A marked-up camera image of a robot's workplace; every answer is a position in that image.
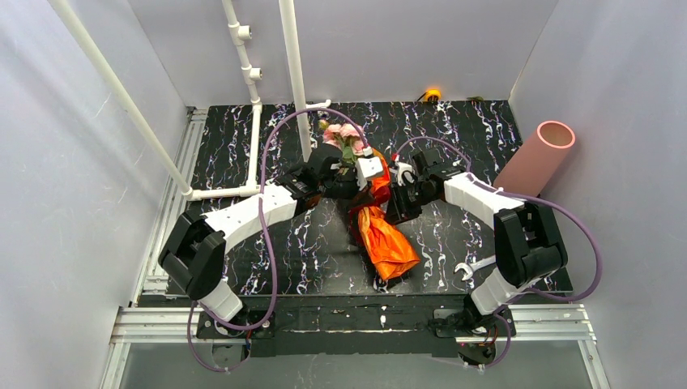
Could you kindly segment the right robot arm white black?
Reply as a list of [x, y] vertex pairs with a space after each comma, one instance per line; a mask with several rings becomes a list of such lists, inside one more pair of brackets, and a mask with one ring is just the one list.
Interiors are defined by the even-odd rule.
[[493, 230], [496, 267], [465, 298], [465, 315], [480, 318], [494, 313], [568, 263], [551, 207], [504, 196], [436, 148], [415, 152], [411, 164], [399, 165], [385, 220], [390, 224], [413, 220], [424, 205], [438, 200], [462, 208]]

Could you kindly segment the orange wrapping paper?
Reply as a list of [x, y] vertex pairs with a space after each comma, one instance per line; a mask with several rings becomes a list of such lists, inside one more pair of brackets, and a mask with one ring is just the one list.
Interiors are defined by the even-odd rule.
[[[390, 170], [386, 160], [378, 150], [373, 154], [382, 161], [385, 173], [372, 180], [372, 187], [389, 186]], [[420, 261], [410, 241], [397, 227], [385, 221], [386, 213], [381, 207], [366, 207], [358, 216], [363, 246], [379, 277], [392, 280], [402, 276]]]

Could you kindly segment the pink flower bunch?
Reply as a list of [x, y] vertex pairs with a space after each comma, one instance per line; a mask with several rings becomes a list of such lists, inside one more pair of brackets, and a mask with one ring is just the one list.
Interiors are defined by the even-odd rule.
[[324, 147], [327, 152], [330, 149], [338, 149], [342, 164], [353, 166], [364, 155], [363, 139], [350, 123], [330, 124], [326, 119], [320, 119], [318, 129], [322, 138], [317, 149]]

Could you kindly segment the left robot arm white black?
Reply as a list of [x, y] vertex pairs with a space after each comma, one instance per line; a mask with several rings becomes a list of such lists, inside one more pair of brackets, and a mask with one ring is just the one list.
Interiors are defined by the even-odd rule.
[[183, 212], [177, 219], [158, 264], [184, 294], [221, 325], [247, 331], [249, 324], [233, 324], [243, 304], [223, 279], [226, 254], [256, 233], [263, 233], [267, 252], [274, 254], [268, 228], [314, 208], [320, 199], [355, 199], [371, 191], [384, 174], [383, 163], [371, 148], [353, 163], [338, 148], [325, 144], [306, 162], [291, 167], [257, 194], [219, 211]]

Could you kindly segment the dark red ribbon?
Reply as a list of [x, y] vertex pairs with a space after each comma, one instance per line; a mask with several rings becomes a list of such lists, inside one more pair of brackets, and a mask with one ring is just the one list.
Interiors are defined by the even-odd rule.
[[360, 192], [348, 205], [348, 231], [357, 245], [362, 245], [360, 228], [358, 226], [359, 213], [366, 207], [381, 207], [390, 199], [390, 187], [381, 186], [374, 188], [368, 186]]

